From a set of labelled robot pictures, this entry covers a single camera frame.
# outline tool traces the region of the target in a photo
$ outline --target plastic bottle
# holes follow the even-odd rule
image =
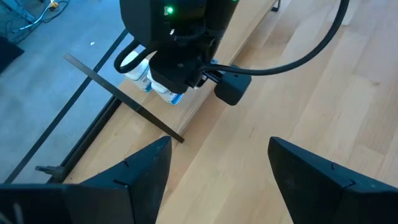
[[[138,56],[138,53],[132,51],[123,61],[121,66],[125,66],[131,62],[134,58]],[[149,93],[152,91],[152,86],[150,80],[147,78],[147,74],[150,71],[148,59],[144,59],[135,69],[125,73],[124,75],[141,90]]]
[[[164,101],[166,101],[172,105],[176,105],[177,103],[180,102],[183,94],[173,93],[168,88],[166,88],[163,85],[161,85],[160,83],[156,82],[152,78],[152,74],[150,73],[150,71],[148,72],[147,77],[151,81],[152,88],[155,90],[155,92],[157,94],[159,94],[160,97],[162,97],[162,99]]]

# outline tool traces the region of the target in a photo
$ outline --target black metal bar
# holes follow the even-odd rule
[[[158,128],[160,128],[161,130],[166,132],[168,135],[175,138],[178,142],[184,142],[184,138],[181,137],[179,134],[177,134],[173,129],[168,127],[165,123],[163,123],[163,121],[161,121],[159,118],[157,118],[151,112],[149,112],[147,109],[145,109],[139,103],[137,103],[135,100],[133,100],[132,98],[127,96],[121,90],[116,88],[114,85],[110,84],[103,77],[99,76],[96,72],[92,71],[86,65],[82,64],[75,57],[73,57],[70,54],[66,54],[65,59],[67,59],[72,65],[76,66],[76,68],[79,68],[84,74],[88,75],[96,83],[100,84],[103,88],[105,88],[110,93],[112,93],[112,95],[114,95],[116,98],[118,98],[123,103],[128,105],[128,107],[133,109],[139,115],[143,116],[145,119],[150,121],[152,124],[156,125]]]
[[[105,62],[109,59],[112,53],[116,50],[118,45],[122,42],[122,40],[127,36],[129,32],[125,29],[119,37],[113,42],[112,46],[108,49],[108,51],[104,54],[98,64],[95,66],[96,72],[98,72]],[[43,145],[45,140],[50,136],[52,131],[57,127],[59,122],[61,122],[62,118],[66,115],[69,109],[73,106],[79,96],[86,89],[88,84],[90,84],[91,78],[87,77],[83,83],[79,86],[76,92],[72,95],[72,97],[68,100],[65,106],[60,110],[54,120],[50,123],[50,125],[46,128],[43,134],[38,138],[35,144],[29,149],[28,153],[22,158],[22,160],[18,163],[18,165],[14,168],[11,174],[4,181],[5,184],[10,184],[14,179],[18,176],[18,174],[23,170],[26,164],[32,159],[33,155],[39,150],[39,148]]]
[[[280,9],[280,1],[281,1],[281,0],[278,0],[278,6],[272,7],[272,9],[271,9],[272,12],[277,12],[277,11],[279,11],[279,9]]]
[[[99,112],[98,116],[94,119],[94,121],[90,124],[90,127],[85,131],[85,133],[81,136],[79,141],[75,144],[73,149],[69,152],[66,158],[60,164],[60,167],[63,168],[62,175],[59,178],[51,176],[51,178],[47,181],[47,183],[62,183],[65,178],[69,175],[75,165],[78,163],[80,158],[87,151],[91,143],[95,140],[97,135],[104,128],[106,123],[112,117],[114,112],[119,108],[121,100],[112,96],[111,99],[107,102],[104,108]]]

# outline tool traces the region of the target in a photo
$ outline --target light wood surface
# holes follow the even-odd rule
[[[240,0],[215,55],[219,63],[232,63],[274,1]],[[129,80],[124,80],[119,88],[177,133],[183,134],[214,86],[208,81],[198,91],[189,88],[176,106],[164,102],[154,91],[144,93]],[[155,141],[161,134],[162,131],[152,123],[122,104],[66,181],[81,182],[92,177]]]
[[[234,63],[268,68],[303,56],[338,3],[282,1]],[[271,136],[398,187],[397,11],[396,0],[351,0],[345,25],[311,62],[254,77],[234,107],[211,94],[174,147],[157,223],[292,223],[267,158]]]

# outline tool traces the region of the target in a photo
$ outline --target green led light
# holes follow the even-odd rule
[[[173,14],[174,9],[173,9],[173,7],[167,7],[166,11],[167,11],[167,13],[169,13],[169,14]]]

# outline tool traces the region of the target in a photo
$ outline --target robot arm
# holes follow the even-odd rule
[[[152,52],[152,77],[174,93],[201,87],[207,79],[217,83],[215,93],[236,105],[251,82],[251,75],[274,75],[297,68],[314,58],[340,28],[349,0],[341,0],[335,21],[325,38],[306,56],[277,68],[247,70],[212,64],[238,0],[120,0],[121,15],[134,40],[116,58],[115,69],[127,73]],[[132,62],[123,59],[139,44],[146,49]]]

